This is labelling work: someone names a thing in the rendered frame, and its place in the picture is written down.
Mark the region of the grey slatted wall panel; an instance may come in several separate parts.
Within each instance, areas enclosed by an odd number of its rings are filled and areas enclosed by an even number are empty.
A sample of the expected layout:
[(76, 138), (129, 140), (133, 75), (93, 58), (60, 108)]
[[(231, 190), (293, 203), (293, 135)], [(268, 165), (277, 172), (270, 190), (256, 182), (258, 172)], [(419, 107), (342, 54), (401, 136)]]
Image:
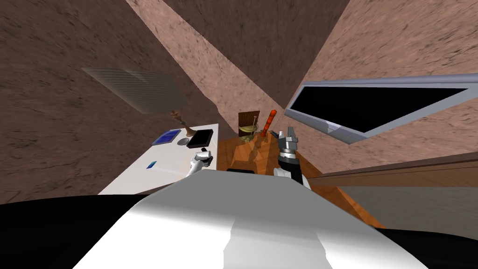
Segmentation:
[(179, 110), (187, 104), (167, 74), (111, 68), (83, 70), (142, 114)]

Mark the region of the black box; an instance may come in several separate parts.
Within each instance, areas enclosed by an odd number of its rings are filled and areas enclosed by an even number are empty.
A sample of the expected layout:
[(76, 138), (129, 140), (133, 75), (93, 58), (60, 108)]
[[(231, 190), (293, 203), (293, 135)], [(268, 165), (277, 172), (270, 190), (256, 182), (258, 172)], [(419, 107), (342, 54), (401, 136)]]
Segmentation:
[(210, 145), (213, 133), (213, 129), (197, 130), (187, 143), (186, 147), (189, 149), (208, 147)]

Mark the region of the white desk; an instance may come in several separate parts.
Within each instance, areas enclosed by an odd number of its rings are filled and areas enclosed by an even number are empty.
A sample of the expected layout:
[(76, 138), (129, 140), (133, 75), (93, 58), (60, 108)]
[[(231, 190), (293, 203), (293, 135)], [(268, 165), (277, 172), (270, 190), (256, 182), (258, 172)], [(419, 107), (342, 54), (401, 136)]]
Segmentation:
[[(183, 179), (190, 171), (192, 157), (201, 149), (177, 145), (186, 137), (185, 129), (181, 130), (171, 143), (149, 148), (99, 194), (137, 194)], [(147, 169), (152, 161), (157, 161), (156, 165)]]

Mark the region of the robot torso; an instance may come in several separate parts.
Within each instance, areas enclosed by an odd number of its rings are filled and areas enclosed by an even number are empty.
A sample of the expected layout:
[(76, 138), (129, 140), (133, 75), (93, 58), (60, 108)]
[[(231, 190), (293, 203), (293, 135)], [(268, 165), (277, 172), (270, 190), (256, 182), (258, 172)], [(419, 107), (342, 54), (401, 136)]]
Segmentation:
[(288, 177), (202, 170), (128, 210), (73, 269), (428, 269)]

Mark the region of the orange red pepper mill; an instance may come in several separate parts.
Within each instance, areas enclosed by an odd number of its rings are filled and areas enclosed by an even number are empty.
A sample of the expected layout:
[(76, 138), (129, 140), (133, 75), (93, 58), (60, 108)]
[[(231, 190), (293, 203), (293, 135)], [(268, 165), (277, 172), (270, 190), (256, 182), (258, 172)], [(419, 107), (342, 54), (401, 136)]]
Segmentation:
[(266, 123), (265, 123), (265, 125), (264, 125), (263, 130), (260, 132), (260, 136), (261, 136), (261, 137), (266, 137), (267, 132), (268, 132), (268, 130), (269, 130), (269, 128), (270, 128), (270, 126), (271, 126), (271, 124), (272, 124), (272, 122), (273, 122), (274, 117), (275, 117), (276, 114), (277, 114), (277, 111), (276, 111), (276, 110), (272, 110), (272, 111), (271, 111), (270, 115), (268, 116), (268, 118), (267, 118), (267, 120), (266, 120)]

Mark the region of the brown wooden box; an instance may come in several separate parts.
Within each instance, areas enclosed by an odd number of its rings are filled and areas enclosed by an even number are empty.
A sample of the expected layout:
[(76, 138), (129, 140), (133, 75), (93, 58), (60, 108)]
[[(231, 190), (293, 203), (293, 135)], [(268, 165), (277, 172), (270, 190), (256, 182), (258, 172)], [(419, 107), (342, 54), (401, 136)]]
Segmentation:
[(251, 133), (255, 132), (258, 129), (257, 120), (259, 117), (260, 111), (249, 111), (249, 112), (239, 112), (238, 121), (239, 121), (239, 130)]

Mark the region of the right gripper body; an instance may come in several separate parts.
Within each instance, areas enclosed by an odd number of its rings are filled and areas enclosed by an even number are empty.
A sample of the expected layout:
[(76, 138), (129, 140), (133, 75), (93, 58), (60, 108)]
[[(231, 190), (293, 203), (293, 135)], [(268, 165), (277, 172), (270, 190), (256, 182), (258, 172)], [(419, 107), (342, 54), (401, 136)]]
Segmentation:
[(298, 139), (296, 137), (280, 137), (278, 139), (278, 147), (280, 150), (297, 150)]

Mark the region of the grey framed window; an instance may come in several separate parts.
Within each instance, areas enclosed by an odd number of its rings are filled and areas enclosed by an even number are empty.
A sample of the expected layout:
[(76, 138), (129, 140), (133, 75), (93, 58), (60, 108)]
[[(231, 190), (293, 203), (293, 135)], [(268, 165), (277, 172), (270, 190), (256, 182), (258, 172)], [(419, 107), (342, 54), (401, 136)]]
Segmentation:
[(353, 144), (478, 98), (478, 73), (305, 81), (284, 114)]

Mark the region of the olive green bowl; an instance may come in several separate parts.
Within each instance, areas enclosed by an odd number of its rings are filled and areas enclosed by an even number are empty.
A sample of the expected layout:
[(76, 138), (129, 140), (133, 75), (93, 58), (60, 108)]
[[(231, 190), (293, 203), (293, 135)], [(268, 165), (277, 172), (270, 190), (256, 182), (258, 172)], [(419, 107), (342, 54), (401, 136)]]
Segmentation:
[(255, 125), (250, 125), (250, 126), (244, 126), (244, 127), (239, 127), (239, 138), (244, 141), (244, 142), (249, 142), (254, 139), (254, 134), (257, 131), (258, 126)]

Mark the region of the blue book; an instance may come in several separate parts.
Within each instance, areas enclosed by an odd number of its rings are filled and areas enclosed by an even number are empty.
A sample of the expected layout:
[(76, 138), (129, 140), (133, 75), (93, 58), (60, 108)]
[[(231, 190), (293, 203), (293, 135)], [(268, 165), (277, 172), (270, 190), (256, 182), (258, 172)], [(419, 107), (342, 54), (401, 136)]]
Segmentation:
[(181, 133), (181, 131), (181, 129), (168, 130), (154, 140), (151, 143), (151, 146), (171, 143), (177, 137), (177, 135)]

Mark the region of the orange wooden table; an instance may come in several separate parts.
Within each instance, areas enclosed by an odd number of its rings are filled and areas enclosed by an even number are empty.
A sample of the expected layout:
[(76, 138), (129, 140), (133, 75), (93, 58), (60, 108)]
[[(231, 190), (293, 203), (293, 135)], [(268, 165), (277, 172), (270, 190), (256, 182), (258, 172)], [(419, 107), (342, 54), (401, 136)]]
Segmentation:
[[(266, 137), (256, 135), (250, 142), (239, 138), (221, 140), (218, 142), (217, 170), (242, 169), (252, 170), (256, 174), (273, 175), (274, 168), (279, 167), (278, 154), (277, 140), (270, 134)], [(341, 188), (313, 186), (312, 190), (367, 225), (385, 228)]]

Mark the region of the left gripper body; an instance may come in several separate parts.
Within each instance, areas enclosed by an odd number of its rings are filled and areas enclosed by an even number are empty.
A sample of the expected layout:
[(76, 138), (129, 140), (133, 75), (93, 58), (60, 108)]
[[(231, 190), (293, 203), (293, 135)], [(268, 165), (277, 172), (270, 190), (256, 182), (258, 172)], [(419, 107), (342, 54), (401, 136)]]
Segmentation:
[(211, 151), (200, 151), (196, 152), (192, 158), (192, 166), (200, 164), (203, 167), (209, 167), (213, 160)]

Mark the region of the brown wooden figurine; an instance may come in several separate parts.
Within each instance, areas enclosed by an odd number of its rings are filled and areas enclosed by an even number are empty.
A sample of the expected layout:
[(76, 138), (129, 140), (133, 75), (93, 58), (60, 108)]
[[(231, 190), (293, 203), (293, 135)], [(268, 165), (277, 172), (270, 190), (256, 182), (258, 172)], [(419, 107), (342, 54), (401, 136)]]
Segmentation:
[(184, 127), (184, 129), (186, 130), (187, 137), (193, 137), (196, 134), (196, 130), (193, 130), (190, 127), (188, 127), (185, 121), (182, 120), (181, 115), (178, 112), (175, 112), (174, 110), (172, 110), (170, 115), (174, 119), (176, 119), (178, 122), (180, 122), (180, 124)]

